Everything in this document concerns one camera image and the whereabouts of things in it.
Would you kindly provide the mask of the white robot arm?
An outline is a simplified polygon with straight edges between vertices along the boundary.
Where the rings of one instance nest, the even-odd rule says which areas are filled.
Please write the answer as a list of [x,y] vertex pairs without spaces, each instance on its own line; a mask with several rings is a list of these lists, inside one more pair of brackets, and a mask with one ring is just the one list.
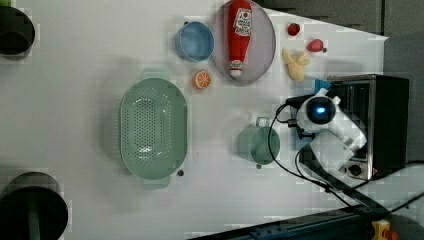
[[423,187],[412,189],[414,196],[403,204],[388,209],[355,188],[348,176],[340,168],[350,160],[366,143],[363,131],[340,110],[338,97],[328,97],[328,90],[321,88],[308,97],[300,106],[296,123],[307,133],[315,133],[315,138],[299,151],[299,162],[305,171],[316,181],[324,183],[331,190],[342,192],[357,203],[366,207],[374,215],[383,217],[402,209],[423,198]]

